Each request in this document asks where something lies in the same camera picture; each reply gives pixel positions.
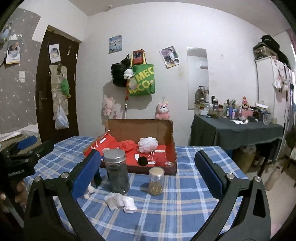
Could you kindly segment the person's left hand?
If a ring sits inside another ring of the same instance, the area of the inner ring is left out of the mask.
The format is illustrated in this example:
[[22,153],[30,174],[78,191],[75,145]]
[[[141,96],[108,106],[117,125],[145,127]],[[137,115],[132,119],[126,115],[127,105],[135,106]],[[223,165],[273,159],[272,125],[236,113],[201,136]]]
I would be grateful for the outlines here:
[[12,198],[7,196],[7,194],[1,190],[1,210],[2,211],[10,212],[9,206],[13,202],[19,204],[21,207],[26,207],[28,194],[27,194],[24,180],[22,180],[16,185],[16,191],[14,191],[14,193],[16,194],[16,196]]

